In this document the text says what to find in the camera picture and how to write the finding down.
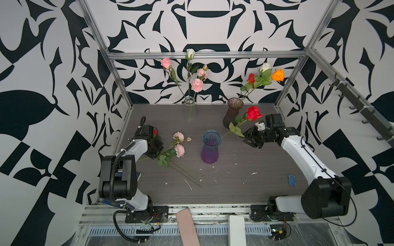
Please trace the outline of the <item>orange rose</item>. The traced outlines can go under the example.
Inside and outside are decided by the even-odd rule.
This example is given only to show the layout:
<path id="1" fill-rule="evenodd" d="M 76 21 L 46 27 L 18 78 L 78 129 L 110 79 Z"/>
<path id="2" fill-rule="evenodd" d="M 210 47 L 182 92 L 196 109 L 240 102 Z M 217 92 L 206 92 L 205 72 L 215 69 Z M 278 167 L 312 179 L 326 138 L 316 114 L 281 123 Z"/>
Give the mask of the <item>orange rose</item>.
<path id="1" fill-rule="evenodd" d="M 278 82 L 278 83 L 284 81 L 284 72 L 282 69 L 275 70 L 275 71 L 272 70 L 272 83 L 273 83 L 273 81 Z"/>

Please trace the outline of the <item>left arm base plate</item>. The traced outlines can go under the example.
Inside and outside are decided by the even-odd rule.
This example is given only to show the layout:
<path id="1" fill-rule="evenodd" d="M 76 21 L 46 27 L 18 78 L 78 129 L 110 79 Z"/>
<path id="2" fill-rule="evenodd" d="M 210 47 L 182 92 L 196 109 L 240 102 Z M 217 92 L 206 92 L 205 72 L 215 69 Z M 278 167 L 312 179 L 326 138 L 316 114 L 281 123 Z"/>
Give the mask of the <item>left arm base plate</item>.
<path id="1" fill-rule="evenodd" d="M 157 223 L 168 218 L 168 206 L 153 206 L 144 211 L 129 212 L 126 215 L 126 223 L 150 222 Z"/>

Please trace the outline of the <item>white rose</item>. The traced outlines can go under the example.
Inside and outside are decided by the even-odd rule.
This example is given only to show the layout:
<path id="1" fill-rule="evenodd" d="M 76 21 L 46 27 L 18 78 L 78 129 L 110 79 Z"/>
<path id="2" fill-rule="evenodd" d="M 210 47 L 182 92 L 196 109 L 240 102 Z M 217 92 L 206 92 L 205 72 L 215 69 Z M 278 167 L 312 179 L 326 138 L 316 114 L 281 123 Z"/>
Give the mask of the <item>white rose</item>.
<path id="1" fill-rule="evenodd" d="M 272 84 L 272 67 L 271 67 L 271 65 L 269 63 L 263 63 L 262 66 L 258 70 L 258 74 L 254 75 L 254 79 L 255 79 L 255 82 L 254 82 L 253 91 L 257 88 L 271 85 Z"/>
<path id="2" fill-rule="evenodd" d="M 195 51 L 193 49 L 187 49 L 186 51 L 186 59 L 187 59 L 187 79 L 188 79 L 188 95 L 194 96 L 194 92 L 191 88 L 191 82 L 197 78 L 196 71 L 199 69 L 198 66 L 193 66 L 192 60 L 195 57 Z"/>

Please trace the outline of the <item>dark red glass vase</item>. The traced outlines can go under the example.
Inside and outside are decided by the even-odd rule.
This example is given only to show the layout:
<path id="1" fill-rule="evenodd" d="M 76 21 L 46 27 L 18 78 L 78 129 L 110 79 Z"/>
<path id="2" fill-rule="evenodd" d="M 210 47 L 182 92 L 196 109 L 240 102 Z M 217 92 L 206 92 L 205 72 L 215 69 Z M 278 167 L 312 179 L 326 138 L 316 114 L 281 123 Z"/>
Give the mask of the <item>dark red glass vase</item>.
<path id="1" fill-rule="evenodd" d="M 229 129 L 230 123 L 236 124 L 236 116 L 239 114 L 239 111 L 243 108 L 243 102 L 239 98 L 231 98 L 227 101 L 227 112 L 223 118 L 223 126 Z"/>

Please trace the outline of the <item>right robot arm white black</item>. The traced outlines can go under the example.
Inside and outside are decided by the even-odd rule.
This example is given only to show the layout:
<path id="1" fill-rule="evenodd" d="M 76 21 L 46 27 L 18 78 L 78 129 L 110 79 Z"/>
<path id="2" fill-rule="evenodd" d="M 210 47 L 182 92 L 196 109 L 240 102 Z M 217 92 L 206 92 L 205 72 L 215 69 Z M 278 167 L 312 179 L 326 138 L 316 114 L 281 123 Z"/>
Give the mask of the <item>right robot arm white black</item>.
<path id="1" fill-rule="evenodd" d="M 300 132 L 288 127 L 280 114 L 271 114 L 265 121 L 256 123 L 243 132 L 244 142 L 254 148 L 265 143 L 277 143 L 297 164 L 308 188 L 302 195 L 272 196 L 266 207 L 251 206 L 253 221 L 282 220 L 304 214 L 311 219 L 345 216 L 355 202 L 351 197 L 352 184 L 346 177 L 339 177 L 323 164 L 312 152 Z"/>

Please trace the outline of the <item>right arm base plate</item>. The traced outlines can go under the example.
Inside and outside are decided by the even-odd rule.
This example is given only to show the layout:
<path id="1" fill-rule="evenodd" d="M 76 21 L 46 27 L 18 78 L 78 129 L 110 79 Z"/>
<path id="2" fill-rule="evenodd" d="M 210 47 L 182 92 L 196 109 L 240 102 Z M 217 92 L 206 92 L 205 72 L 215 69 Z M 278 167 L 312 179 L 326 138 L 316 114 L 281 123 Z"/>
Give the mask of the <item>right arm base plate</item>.
<path id="1" fill-rule="evenodd" d="M 293 221 L 294 213 L 280 212 L 275 205 L 251 205 L 250 219 L 262 221 Z"/>

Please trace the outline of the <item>clear glass vase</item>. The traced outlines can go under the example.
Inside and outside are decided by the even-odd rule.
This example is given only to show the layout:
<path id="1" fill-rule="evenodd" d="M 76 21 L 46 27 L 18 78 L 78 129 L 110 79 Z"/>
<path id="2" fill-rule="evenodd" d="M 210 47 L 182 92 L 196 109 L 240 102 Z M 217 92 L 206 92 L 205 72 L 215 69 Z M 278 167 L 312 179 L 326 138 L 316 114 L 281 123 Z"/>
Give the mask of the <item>clear glass vase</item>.
<path id="1" fill-rule="evenodd" d="M 197 121 L 197 109 L 196 101 L 192 96 L 186 96 L 184 100 L 185 106 L 185 122 L 188 124 L 194 124 Z"/>

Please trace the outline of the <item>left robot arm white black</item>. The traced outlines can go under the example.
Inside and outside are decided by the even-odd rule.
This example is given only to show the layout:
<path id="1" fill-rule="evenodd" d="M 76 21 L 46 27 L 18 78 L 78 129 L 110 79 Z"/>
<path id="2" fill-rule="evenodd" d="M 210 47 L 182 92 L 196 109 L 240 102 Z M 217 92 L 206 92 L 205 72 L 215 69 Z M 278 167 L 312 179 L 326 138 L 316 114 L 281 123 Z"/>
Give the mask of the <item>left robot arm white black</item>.
<path id="1" fill-rule="evenodd" d="M 158 139 L 157 128 L 145 125 L 143 116 L 140 124 L 129 141 L 129 145 L 115 155 L 106 156 L 101 160 L 99 181 L 99 197 L 109 200 L 120 210 L 114 212 L 112 219 L 117 232 L 126 241 L 142 244 L 148 237 L 130 237 L 121 231 L 117 215 L 130 214 L 137 220 L 149 224 L 154 208 L 152 199 L 137 187 L 136 162 L 145 155 L 155 159 L 163 150 L 163 143 Z"/>

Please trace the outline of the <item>pink carnation stem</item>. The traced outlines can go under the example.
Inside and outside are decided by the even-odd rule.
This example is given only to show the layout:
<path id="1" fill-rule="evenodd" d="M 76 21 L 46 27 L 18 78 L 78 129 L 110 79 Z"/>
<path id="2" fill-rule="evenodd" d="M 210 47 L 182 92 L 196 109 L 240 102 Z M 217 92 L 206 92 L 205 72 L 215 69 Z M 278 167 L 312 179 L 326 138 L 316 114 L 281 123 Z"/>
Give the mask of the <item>pink carnation stem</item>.
<path id="1" fill-rule="evenodd" d="M 200 181 L 190 173 L 190 170 L 183 168 L 182 165 L 176 162 L 176 159 L 184 157 L 186 152 L 184 144 L 190 141 L 192 141 L 191 137 L 185 137 L 183 133 L 176 132 L 172 136 L 172 143 L 168 146 L 168 148 L 160 150 L 158 155 L 154 158 L 150 158 L 147 154 L 144 154 L 143 157 L 139 159 L 139 161 L 156 161 L 159 167 L 170 168 L 183 175 L 186 182 L 190 181 L 201 187 L 199 184 Z"/>

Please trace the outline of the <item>blue purple glass vase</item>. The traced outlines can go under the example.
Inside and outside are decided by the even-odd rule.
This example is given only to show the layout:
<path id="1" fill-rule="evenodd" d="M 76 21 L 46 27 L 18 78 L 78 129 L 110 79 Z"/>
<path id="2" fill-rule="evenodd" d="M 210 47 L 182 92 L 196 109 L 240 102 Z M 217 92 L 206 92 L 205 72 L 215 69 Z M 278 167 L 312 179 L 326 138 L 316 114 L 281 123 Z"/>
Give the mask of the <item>blue purple glass vase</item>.
<path id="1" fill-rule="evenodd" d="M 221 144 L 221 135 L 216 130 L 208 130 L 202 137 L 203 148 L 201 159 L 206 164 L 214 164 L 219 158 L 219 145 Z"/>

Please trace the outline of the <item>pink rose single stem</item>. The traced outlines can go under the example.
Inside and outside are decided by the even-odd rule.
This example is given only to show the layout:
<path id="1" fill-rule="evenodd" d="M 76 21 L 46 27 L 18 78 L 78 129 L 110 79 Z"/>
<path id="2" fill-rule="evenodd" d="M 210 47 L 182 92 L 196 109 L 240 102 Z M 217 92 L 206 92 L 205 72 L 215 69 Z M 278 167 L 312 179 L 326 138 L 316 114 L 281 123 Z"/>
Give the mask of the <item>pink rose single stem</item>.
<path id="1" fill-rule="evenodd" d="M 160 63 L 161 63 L 161 66 L 163 67 L 164 71 L 175 82 L 175 84 L 177 85 L 178 89 L 180 90 L 182 96 L 185 96 L 184 91 L 181 89 L 180 82 L 178 81 L 178 78 L 176 77 L 176 72 L 172 66 L 171 60 L 167 57 L 167 58 L 160 60 Z"/>

